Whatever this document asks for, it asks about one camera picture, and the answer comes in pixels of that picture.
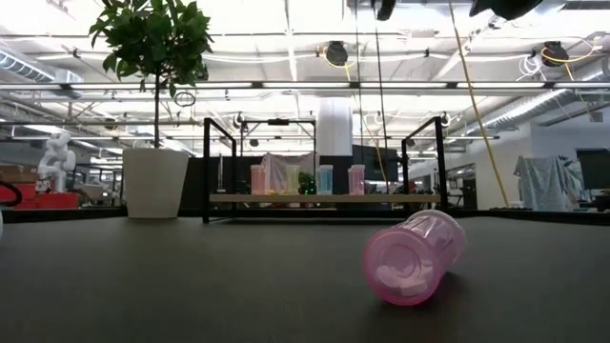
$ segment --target table surface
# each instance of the table surface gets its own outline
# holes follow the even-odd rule
[[[362,274],[388,225],[7,225],[0,342],[610,342],[610,228],[459,222],[464,255],[415,308]]]

